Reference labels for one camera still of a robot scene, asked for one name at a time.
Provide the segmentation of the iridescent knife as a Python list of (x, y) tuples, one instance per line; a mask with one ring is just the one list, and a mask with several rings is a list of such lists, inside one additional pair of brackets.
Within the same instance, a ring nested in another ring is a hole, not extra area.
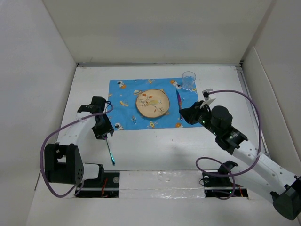
[(178, 108), (179, 108), (179, 115), (180, 115), (180, 120), (183, 120), (183, 116), (180, 114), (180, 110), (182, 109), (182, 99), (180, 97), (180, 94), (178, 90), (176, 90), (176, 96), (177, 96), (177, 102), (178, 102)]

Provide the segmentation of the blue space-print cloth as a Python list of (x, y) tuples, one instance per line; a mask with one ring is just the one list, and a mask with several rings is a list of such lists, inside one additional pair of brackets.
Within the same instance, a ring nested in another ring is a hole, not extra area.
[[(146, 118), (136, 108), (138, 95), (149, 89), (162, 90), (169, 97), (169, 111), (161, 117)], [(176, 90), (182, 99), (182, 108), (190, 107), (198, 100), (196, 86), (193, 85), (191, 90), (183, 89), (181, 78), (111, 80), (108, 98), (113, 105), (113, 111), (108, 114), (108, 117), (114, 129), (142, 130), (190, 127), (184, 119), (180, 120)]]

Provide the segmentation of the iridescent fork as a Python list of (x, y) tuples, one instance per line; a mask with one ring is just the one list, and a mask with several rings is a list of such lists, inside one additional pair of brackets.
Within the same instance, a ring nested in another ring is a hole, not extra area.
[(112, 165), (115, 166), (115, 160), (114, 160), (114, 157), (112, 155), (112, 152), (111, 152), (111, 149), (110, 149), (110, 146), (109, 146), (109, 143), (108, 143), (108, 136), (107, 135), (104, 136), (104, 140), (106, 141), (106, 145), (107, 145), (107, 148), (108, 148), (108, 151), (109, 151), (109, 155), (110, 155)]

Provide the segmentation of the clear drinking glass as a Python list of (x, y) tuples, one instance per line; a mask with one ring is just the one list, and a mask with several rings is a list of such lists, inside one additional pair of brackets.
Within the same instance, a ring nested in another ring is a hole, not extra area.
[(194, 72), (186, 71), (182, 74), (182, 88), (185, 90), (191, 90), (193, 88), (196, 75)]

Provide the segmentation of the round bird-pattern plate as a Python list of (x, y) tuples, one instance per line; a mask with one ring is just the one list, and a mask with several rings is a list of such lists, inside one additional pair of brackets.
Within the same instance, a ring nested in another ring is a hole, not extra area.
[(138, 95), (136, 108), (146, 118), (158, 118), (169, 111), (170, 100), (164, 91), (149, 89)]

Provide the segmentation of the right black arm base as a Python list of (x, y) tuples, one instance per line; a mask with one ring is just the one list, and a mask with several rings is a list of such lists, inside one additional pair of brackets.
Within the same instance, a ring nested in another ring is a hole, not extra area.
[(247, 189), (243, 186), (236, 185), (233, 191), (233, 183), (231, 178), (212, 177), (206, 173), (202, 173), (202, 178), (199, 180), (200, 185), (204, 187), (205, 197), (215, 197), (218, 199), (225, 199), (230, 194), (232, 197), (246, 197), (248, 198)]

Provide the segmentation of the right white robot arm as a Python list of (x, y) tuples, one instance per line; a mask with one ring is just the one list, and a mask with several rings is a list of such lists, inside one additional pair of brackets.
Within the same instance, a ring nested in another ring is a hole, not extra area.
[(242, 185), (266, 196), (275, 210), (288, 220), (301, 212), (301, 178), (278, 165), (232, 126), (232, 115), (224, 106), (210, 108), (203, 101), (179, 110), (190, 124), (200, 123), (215, 135), (217, 145), (250, 167), (250, 177)]

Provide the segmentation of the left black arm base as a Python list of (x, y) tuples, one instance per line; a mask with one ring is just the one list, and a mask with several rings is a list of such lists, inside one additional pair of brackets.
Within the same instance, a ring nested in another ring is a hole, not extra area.
[(106, 171), (102, 164), (88, 164), (99, 167), (96, 178), (84, 179), (83, 185), (78, 185), (74, 196), (77, 198), (118, 198), (119, 197), (119, 171)]

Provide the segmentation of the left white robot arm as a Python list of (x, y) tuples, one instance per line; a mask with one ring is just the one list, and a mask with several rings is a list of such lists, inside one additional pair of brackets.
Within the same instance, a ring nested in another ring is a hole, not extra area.
[(93, 96), (88, 105), (77, 110), (77, 119), (67, 126), (67, 130), (55, 144), (47, 144), (44, 149), (44, 172), (50, 183), (78, 185), (85, 181), (89, 185), (104, 183), (104, 168), (101, 164), (83, 163), (79, 146), (89, 132), (97, 140), (107, 140), (114, 128), (107, 116), (111, 102), (103, 97)]

